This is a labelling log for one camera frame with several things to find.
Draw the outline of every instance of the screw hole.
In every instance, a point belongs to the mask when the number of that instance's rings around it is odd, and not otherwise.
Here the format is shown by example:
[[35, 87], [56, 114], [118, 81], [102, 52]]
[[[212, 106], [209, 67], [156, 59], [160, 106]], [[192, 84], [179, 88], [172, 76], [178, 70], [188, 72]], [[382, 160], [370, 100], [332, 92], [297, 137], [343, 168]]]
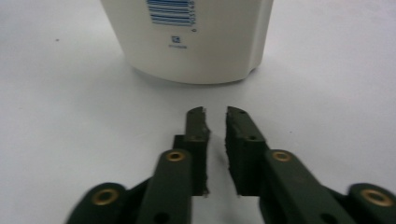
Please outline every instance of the screw hole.
[[282, 152], [282, 151], [274, 152], [273, 157], [277, 161], [290, 161], [291, 160], [291, 155], [289, 153]]
[[338, 223], [337, 219], [330, 214], [321, 214], [320, 217], [327, 224], [337, 224]]
[[93, 204], [107, 205], [113, 203], [119, 198], [119, 193], [114, 189], [102, 189], [96, 192], [92, 197]]
[[169, 221], [169, 219], [170, 219], [170, 217], [168, 214], [159, 213], [159, 214], [155, 215], [154, 222], [157, 224], [164, 224], [164, 223], [167, 223]]
[[169, 161], [182, 161], [184, 160], [184, 154], [181, 152], [173, 151], [171, 153], [168, 153], [168, 155], [166, 155], [166, 158]]
[[393, 200], [386, 194], [375, 189], [364, 189], [361, 191], [361, 196], [370, 203], [378, 206], [389, 207], [393, 206]]

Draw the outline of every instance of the barcode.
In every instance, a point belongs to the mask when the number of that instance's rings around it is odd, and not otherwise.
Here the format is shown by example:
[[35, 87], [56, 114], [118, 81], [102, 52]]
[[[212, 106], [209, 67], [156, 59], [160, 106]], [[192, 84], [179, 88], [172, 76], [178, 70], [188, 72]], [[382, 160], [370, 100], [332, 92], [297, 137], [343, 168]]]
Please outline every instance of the barcode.
[[195, 5], [191, 0], [147, 0], [153, 23], [173, 26], [193, 26]]

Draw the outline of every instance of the plastic bottle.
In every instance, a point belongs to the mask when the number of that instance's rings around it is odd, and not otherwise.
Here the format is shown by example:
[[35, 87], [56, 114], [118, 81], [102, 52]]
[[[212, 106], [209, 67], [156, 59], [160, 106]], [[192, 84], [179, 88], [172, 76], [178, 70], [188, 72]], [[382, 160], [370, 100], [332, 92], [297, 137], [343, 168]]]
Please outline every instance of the plastic bottle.
[[102, 0], [127, 60], [164, 79], [224, 83], [262, 61], [273, 0]]

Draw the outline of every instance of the white table surface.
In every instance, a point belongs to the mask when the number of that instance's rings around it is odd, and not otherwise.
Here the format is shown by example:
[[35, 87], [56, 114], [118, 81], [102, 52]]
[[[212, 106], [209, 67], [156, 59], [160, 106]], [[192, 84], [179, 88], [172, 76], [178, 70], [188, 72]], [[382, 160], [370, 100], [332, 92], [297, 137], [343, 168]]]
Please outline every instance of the white table surface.
[[0, 223], [65, 223], [90, 188], [152, 175], [207, 109], [209, 198], [193, 223], [262, 223], [225, 155], [227, 105], [271, 148], [295, 153], [342, 193], [396, 193], [396, 1], [275, 0], [262, 65], [247, 79], [186, 85], [136, 73], [98, 0], [0, 3]]

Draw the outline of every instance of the brass insert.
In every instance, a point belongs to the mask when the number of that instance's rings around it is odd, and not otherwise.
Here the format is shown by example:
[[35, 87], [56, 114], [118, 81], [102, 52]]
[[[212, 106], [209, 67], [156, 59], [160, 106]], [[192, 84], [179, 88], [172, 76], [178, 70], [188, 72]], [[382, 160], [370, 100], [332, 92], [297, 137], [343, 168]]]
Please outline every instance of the brass insert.
[[177, 152], [177, 151], [173, 151], [168, 153], [168, 155], [166, 155], [166, 159], [168, 159], [169, 161], [182, 161], [184, 160], [184, 154], [181, 152]]
[[92, 196], [92, 203], [96, 205], [107, 205], [119, 198], [119, 193], [114, 189], [101, 189]]
[[390, 197], [375, 189], [364, 189], [361, 191], [361, 196], [363, 196], [363, 198], [368, 202], [378, 206], [393, 206], [393, 200]]
[[289, 153], [283, 152], [283, 151], [274, 152], [273, 157], [277, 161], [290, 161], [291, 160], [291, 155]]

